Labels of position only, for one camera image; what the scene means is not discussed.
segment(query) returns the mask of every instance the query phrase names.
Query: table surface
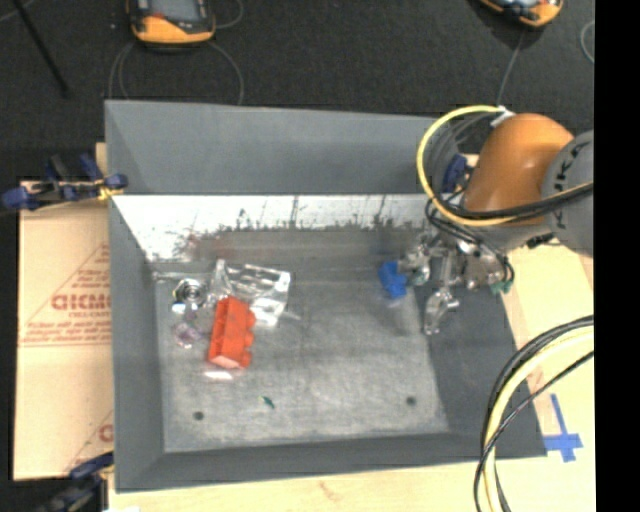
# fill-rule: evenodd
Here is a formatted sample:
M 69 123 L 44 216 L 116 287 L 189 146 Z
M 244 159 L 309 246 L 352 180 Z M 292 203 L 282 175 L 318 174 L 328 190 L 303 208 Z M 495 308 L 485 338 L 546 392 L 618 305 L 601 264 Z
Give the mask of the table surface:
M 593 313 L 593 260 L 561 246 L 518 249 L 510 255 L 516 270 L 505 309 L 516 344 Z M 577 434 L 582 445 L 546 457 L 501 461 L 500 480 L 513 510 L 595 510 L 595 410 L 593 361 L 535 402 L 543 438 Z M 544 382 L 544 368 L 529 378 Z M 110 506 L 141 511 L 462 511 L 474 510 L 476 461 L 460 464 L 305 477 L 154 492 L 116 493 Z

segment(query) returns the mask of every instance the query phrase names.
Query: yellow cable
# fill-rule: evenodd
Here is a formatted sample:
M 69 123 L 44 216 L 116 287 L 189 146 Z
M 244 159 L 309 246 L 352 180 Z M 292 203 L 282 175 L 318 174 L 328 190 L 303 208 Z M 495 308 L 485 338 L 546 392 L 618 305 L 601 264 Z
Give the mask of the yellow cable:
M 544 348 L 538 354 L 525 362 L 518 370 L 516 370 L 512 374 L 511 378 L 503 386 L 502 391 L 498 395 L 495 405 L 492 409 L 484 439 L 485 446 L 498 430 L 509 400 L 511 399 L 511 396 L 520 385 L 520 383 L 525 380 L 527 376 L 538 366 L 540 366 L 544 361 L 556 355 L 558 352 L 588 341 L 593 342 L 593 326 L 573 329 L 568 333 L 559 336 L 556 340 L 554 340 L 546 348 Z M 483 470 L 483 476 L 485 482 L 485 490 L 489 501 L 489 507 L 491 508 L 492 512 L 497 512 L 501 509 L 501 505 L 496 482 L 495 446 L 491 449 L 487 456 L 486 464 Z
M 453 110 L 451 112 L 449 112 L 448 114 L 444 115 L 443 117 L 437 119 L 436 121 L 434 121 L 434 123 L 429 126 L 429 128 L 427 129 L 427 131 L 425 132 L 425 134 L 422 136 L 422 140 L 420 141 L 420 144 L 418 145 L 418 151 L 416 154 L 416 166 L 418 169 L 418 177 L 420 178 L 420 183 L 422 184 L 422 188 L 424 189 L 424 191 L 426 192 L 427 196 L 429 196 L 429 198 L 431 199 L 431 201 L 433 202 L 434 206 L 438 209 L 438 211 L 446 218 L 448 218 L 449 220 L 453 221 L 453 222 L 457 222 L 458 224 L 462 224 L 464 226 L 475 226 L 475 227 L 482 227 L 482 226 L 496 226 L 498 224 L 504 224 L 506 222 L 510 222 L 513 220 L 516 220 L 518 218 L 517 215 L 512 215 L 512 216 L 506 216 L 506 217 L 497 217 L 494 219 L 469 219 L 467 217 L 462 217 L 460 215 L 456 215 L 455 213 L 449 211 L 441 202 L 440 199 L 438 199 L 437 195 L 435 194 L 435 192 L 433 191 L 433 189 L 431 188 L 431 186 L 429 185 L 429 181 L 427 180 L 427 174 L 425 172 L 424 169 L 424 152 L 426 150 L 427 144 L 429 142 L 429 140 L 431 140 L 431 137 L 433 137 L 433 135 L 446 123 L 448 123 L 449 121 L 451 121 L 452 119 L 459 117 L 459 116 L 463 116 L 466 114 L 475 114 L 475 113 L 482 113 L 482 112 L 487 112 L 487 113 L 500 113 L 500 112 L 507 112 L 507 110 L 504 107 L 493 107 L 490 105 L 475 105 L 475 106 L 471 106 L 471 107 L 462 107 L 456 110 Z M 593 184 L 593 181 L 587 182 L 587 183 L 583 183 L 579 186 L 573 187 L 571 189 L 568 190 L 564 190 L 562 192 L 559 192 L 557 194 L 553 194 L 552 196 L 548 197 L 547 199 L 550 198 L 556 198 L 556 197 L 562 197 L 565 196 L 569 193 L 575 192 L 576 190 L 579 190 L 581 188 L 586 188 L 588 186 L 591 186 Z

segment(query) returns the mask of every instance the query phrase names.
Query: black carpet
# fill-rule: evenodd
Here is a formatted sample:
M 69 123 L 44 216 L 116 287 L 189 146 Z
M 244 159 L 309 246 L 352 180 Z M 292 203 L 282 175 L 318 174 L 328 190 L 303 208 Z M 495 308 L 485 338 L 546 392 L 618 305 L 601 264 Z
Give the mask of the black carpet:
M 215 42 L 242 72 L 245 105 L 439 115 L 494 104 L 518 48 L 501 102 L 546 114 L 576 134 L 594 128 L 595 68 L 585 49 L 594 54 L 595 27 L 584 32 L 584 48 L 580 39 L 595 0 L 565 1 L 549 26 L 524 34 L 476 0 L 244 2 L 242 21 Z M 61 96 L 25 24 L 12 14 L 12 0 L 0 0 L 0 190 L 41 175 L 43 158 L 54 152 L 92 148 L 104 137 L 107 96 L 238 101 L 233 66 L 209 46 L 159 55 L 134 45 L 121 71 L 114 67 L 132 41 L 124 0 L 24 4 L 72 94 Z M 214 4 L 219 23 L 236 16 L 235 0 Z M 3 485 L 11 475 L 16 236 L 16 218 L 0 217 Z M 0 495 L 0 505 L 12 510 L 51 492 L 11 487 L 17 497 Z

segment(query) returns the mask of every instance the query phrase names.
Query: red plastic object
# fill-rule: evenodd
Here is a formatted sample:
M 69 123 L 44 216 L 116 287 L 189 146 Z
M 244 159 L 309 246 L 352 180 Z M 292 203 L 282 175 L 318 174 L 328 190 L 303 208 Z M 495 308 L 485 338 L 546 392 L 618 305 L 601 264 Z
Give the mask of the red plastic object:
M 251 364 L 253 343 L 251 328 L 256 316 L 249 304 L 235 297 L 226 297 L 218 302 L 213 321 L 208 360 L 223 368 L 246 368 Z

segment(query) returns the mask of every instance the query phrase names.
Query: clear plastic item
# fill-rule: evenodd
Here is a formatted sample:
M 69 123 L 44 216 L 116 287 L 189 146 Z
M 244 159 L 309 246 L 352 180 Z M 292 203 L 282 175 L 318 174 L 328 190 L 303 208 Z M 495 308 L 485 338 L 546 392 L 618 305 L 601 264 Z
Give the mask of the clear plastic item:
M 216 262 L 211 293 L 217 300 L 232 295 L 251 306 L 256 325 L 274 327 L 285 310 L 289 298 L 291 274 L 273 268 Z

